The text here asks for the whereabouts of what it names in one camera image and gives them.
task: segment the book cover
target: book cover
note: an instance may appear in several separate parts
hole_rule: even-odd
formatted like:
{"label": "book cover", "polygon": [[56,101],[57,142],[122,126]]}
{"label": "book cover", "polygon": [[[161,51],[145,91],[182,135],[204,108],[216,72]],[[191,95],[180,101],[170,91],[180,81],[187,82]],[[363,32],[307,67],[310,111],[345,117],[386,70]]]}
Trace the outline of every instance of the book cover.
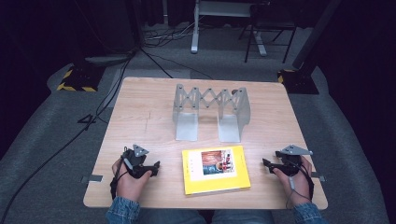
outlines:
{"label": "book cover", "polygon": [[250,187],[242,146],[187,149],[182,157],[186,194]]}

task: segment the person's left hand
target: person's left hand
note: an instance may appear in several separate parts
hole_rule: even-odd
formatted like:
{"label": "person's left hand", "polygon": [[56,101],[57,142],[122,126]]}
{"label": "person's left hand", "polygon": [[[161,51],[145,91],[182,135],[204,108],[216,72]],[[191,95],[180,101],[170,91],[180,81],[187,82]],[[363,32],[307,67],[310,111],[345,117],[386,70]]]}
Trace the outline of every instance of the person's left hand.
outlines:
{"label": "person's left hand", "polygon": [[[112,166],[114,175],[117,172],[119,163],[120,163],[120,159],[118,159]],[[125,164],[122,163],[119,171],[119,176],[124,174],[125,172],[127,172],[127,170]],[[146,186],[146,183],[149,181],[151,174],[152,174],[151,171],[147,171],[138,179],[135,179],[129,174],[123,175],[119,179],[117,185],[117,196],[137,202],[139,200],[140,194],[143,191],[143,188]]]}

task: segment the hand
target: hand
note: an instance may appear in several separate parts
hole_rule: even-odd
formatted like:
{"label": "hand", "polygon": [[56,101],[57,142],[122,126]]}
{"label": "hand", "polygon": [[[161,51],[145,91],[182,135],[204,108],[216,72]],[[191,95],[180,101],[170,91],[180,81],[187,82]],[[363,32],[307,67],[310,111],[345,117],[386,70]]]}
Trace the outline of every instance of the hand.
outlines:
{"label": "hand", "polygon": [[[312,164],[305,158],[301,157],[301,160],[303,162],[303,167],[302,169],[306,169],[308,172],[308,175],[311,176],[312,172]],[[285,190],[286,195],[290,197],[291,203],[293,206],[298,205],[300,203],[310,203],[311,201],[309,200],[309,186],[308,186],[308,181],[305,178],[305,175],[299,171],[297,175],[294,175],[292,177],[293,182],[294,182],[294,192],[291,189],[289,177],[279,169],[274,169],[275,175],[279,178],[280,182],[283,185],[283,189]]]}
{"label": "hand", "polygon": [[[119,163],[120,163],[120,159],[118,159],[111,167],[113,169],[114,175],[117,172]],[[121,176],[125,172],[127,172],[127,169],[125,167],[125,164],[122,163],[119,171],[119,176]],[[149,181],[151,173],[152,173],[151,171],[147,171],[138,179],[133,178],[129,174],[122,175],[117,185],[117,196],[137,202],[140,197],[140,194],[142,193],[143,188],[146,186],[146,183]]]}

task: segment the metal bookend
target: metal bookend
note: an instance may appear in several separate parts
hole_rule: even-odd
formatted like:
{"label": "metal bookend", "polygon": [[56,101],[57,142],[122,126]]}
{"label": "metal bookend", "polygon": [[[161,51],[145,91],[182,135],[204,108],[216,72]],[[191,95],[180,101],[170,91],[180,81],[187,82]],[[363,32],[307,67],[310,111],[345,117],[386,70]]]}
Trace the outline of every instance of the metal bookend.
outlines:
{"label": "metal bookend", "polygon": [[183,85],[177,84],[173,121],[176,125],[176,140],[196,141],[198,139],[199,104],[209,108],[214,103],[219,106],[218,128],[220,142],[240,142],[245,125],[250,122],[250,103],[246,88],[232,93],[222,90],[215,94],[207,89],[203,94],[194,87],[186,93]]}
{"label": "metal bookend", "polygon": [[198,139],[198,110],[201,93],[194,87],[189,93],[177,84],[173,108],[173,122],[176,124],[176,140],[196,141]]}
{"label": "metal bookend", "polygon": [[221,92],[219,99],[219,140],[220,142],[241,142],[244,126],[250,122],[250,103],[246,88],[230,94]]}

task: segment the chair leg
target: chair leg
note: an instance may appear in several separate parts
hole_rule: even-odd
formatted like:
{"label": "chair leg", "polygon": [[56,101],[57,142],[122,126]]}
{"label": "chair leg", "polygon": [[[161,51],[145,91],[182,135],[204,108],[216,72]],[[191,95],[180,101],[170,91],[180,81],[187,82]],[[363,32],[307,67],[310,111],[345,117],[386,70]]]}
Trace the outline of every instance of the chair leg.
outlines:
{"label": "chair leg", "polygon": [[273,39],[273,42],[277,40],[277,38],[283,33],[283,30],[279,31],[279,33],[277,33],[276,37]]}
{"label": "chair leg", "polygon": [[245,56],[245,63],[248,62],[248,52],[250,51],[251,37],[253,37],[253,26],[250,27],[250,34],[249,34],[249,36],[248,36],[247,54],[246,54],[246,56]]}
{"label": "chair leg", "polygon": [[244,27],[244,30],[242,31],[242,33],[241,33],[241,35],[239,35],[239,40],[242,38],[242,35],[244,35],[244,33],[245,33],[245,31],[246,31],[246,29],[248,28],[248,25],[246,25],[245,27]]}
{"label": "chair leg", "polygon": [[290,37],[290,40],[289,40],[288,48],[286,49],[285,57],[283,58],[283,62],[282,63],[285,63],[286,58],[288,57],[288,53],[289,53],[289,49],[290,49],[290,46],[291,46],[291,42],[293,41],[293,38],[294,38],[294,33],[296,33],[296,27],[294,27],[293,32],[291,33],[291,37]]}

